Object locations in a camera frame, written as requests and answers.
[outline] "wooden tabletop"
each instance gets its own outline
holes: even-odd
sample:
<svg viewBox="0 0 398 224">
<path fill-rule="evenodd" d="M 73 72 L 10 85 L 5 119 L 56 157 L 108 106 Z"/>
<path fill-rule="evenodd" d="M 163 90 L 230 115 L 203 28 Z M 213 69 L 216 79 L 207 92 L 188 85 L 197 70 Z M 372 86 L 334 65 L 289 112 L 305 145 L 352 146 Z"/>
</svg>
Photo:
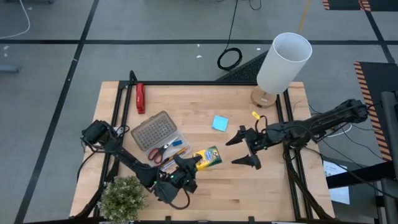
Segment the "wooden tabletop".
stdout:
<svg viewBox="0 0 398 224">
<path fill-rule="evenodd" d="M 117 87 L 118 82 L 103 82 L 94 119 L 110 123 Z M 197 173 L 198 188 L 194 194 L 190 194 L 191 204 L 185 210 L 172 209 L 146 192 L 149 195 L 149 207 L 140 212 L 141 220 L 164 220 L 168 215 L 172 220 L 245 221 L 248 220 L 248 216 L 254 216 L 256 221 L 294 220 L 286 165 L 282 158 L 282 145 L 257 153 L 262 164 L 259 170 L 231 163 L 232 160 L 248 154 L 245 143 L 225 146 L 236 134 L 239 125 L 254 127 L 256 119 L 251 114 L 252 111 L 266 115 L 269 124 L 278 122 L 275 106 L 261 109 L 251 103 L 250 94 L 254 86 L 147 85 L 145 88 L 145 114 L 137 113 L 135 87 L 132 90 L 133 97 L 127 117 L 127 125 L 130 128 L 165 110 L 191 144 L 193 152 L 216 146 L 223 162 Z M 303 83 L 292 83 L 289 93 L 294 118 L 309 118 L 310 111 Z M 119 122 L 123 113 L 124 97 L 121 101 Z M 281 100 L 286 120 L 283 97 Z M 226 132 L 211 128 L 215 115 L 229 119 Z M 130 134 L 125 136 L 123 146 L 140 161 L 147 162 L 144 153 Z M 318 150 L 314 144 L 310 144 L 309 147 Z M 90 154 L 91 152 L 87 151 L 85 157 Z M 103 157 L 103 154 L 94 155 L 81 170 L 70 215 L 80 212 L 96 192 Z M 302 160 L 309 191 L 325 211 L 334 217 L 320 156 L 312 151 L 302 150 Z M 134 173 L 121 164 L 119 175 L 128 176 Z M 305 217 L 302 195 L 298 188 L 297 192 L 301 214 Z M 181 190 L 173 203 L 182 206 L 186 201 L 186 196 Z"/>
</svg>

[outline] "lamp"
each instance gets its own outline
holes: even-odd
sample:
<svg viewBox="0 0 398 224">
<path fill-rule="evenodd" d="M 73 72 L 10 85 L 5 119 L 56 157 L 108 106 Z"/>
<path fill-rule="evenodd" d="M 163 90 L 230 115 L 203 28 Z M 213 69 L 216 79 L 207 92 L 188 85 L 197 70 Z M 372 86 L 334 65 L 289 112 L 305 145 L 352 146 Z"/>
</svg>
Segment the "lamp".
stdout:
<svg viewBox="0 0 398 224">
<path fill-rule="evenodd" d="M 279 34 L 268 51 L 252 93 L 252 102 L 261 108 L 271 106 L 276 94 L 282 93 L 311 57 L 312 47 L 301 35 L 286 32 Z"/>
</svg>

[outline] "green plant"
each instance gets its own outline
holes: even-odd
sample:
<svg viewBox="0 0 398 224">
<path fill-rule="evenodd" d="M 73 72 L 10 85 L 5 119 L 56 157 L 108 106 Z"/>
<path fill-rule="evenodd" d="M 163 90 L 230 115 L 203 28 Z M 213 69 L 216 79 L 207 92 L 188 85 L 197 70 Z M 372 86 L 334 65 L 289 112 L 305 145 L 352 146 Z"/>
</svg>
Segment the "green plant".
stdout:
<svg viewBox="0 0 398 224">
<path fill-rule="evenodd" d="M 144 188 L 136 177 L 115 177 L 113 183 L 104 183 L 106 188 L 98 202 L 104 217 L 114 224 L 138 220 L 139 210 L 146 208 Z"/>
</svg>

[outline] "concrete floor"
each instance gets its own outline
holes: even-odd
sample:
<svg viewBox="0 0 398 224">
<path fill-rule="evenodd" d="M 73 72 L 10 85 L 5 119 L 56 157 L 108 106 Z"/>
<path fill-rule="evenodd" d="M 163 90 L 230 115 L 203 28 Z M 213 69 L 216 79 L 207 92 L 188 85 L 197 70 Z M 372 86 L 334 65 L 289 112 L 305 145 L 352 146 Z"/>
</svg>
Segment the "concrete floor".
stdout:
<svg viewBox="0 0 398 224">
<path fill-rule="evenodd" d="M 27 2 L 32 23 L 19 40 L 79 40 L 94 0 L 58 0 L 55 4 Z M 268 0 L 252 11 L 239 1 L 232 39 L 272 40 L 281 32 L 296 32 L 306 0 Z M 99 0 L 88 40 L 227 39 L 234 1 Z M 398 12 L 373 16 L 386 40 L 398 40 L 393 21 Z M 20 5 L 0 1 L 0 37 L 24 30 Z M 302 34 L 309 40 L 377 40 L 363 11 L 326 11 L 312 1 Z M 269 45 L 241 44 L 243 62 L 266 51 Z M 12 223 L 42 148 L 75 44 L 2 44 L 0 64 L 20 65 L 17 75 L 0 75 L 0 222 Z M 216 80 L 225 72 L 216 60 L 225 44 L 85 45 L 70 80 L 65 104 L 53 135 L 25 222 L 67 218 L 82 161 L 80 131 L 92 120 L 100 84 L 125 80 L 133 69 L 139 80 Z M 389 46 L 398 61 L 398 46 Z M 235 60 L 228 56 L 225 64 Z M 387 62 L 379 45 L 314 45 L 313 56 L 297 76 L 310 104 L 318 111 L 331 109 L 347 98 L 363 99 L 354 61 Z M 370 128 L 370 122 L 361 124 Z M 380 155 L 372 131 L 352 129 L 349 136 Z M 344 136 L 327 140 L 348 157 L 365 165 L 381 162 L 367 149 Z M 346 160 L 320 144 L 326 156 Z M 369 221 L 357 213 L 335 207 L 336 216 Z"/>
</svg>

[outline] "scissors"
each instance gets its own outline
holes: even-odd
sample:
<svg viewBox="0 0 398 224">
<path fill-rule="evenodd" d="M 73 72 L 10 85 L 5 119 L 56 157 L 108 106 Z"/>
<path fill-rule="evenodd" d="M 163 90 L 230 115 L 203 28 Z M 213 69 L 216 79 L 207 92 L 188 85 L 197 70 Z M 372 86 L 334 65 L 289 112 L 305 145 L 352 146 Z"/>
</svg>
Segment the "scissors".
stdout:
<svg viewBox="0 0 398 224">
<path fill-rule="evenodd" d="M 178 139 L 178 137 L 175 137 L 171 141 L 169 141 L 166 145 L 151 150 L 151 152 L 148 155 L 148 159 L 150 161 L 154 161 L 156 164 L 160 164 L 163 161 L 163 153 L 177 139 Z"/>
</svg>

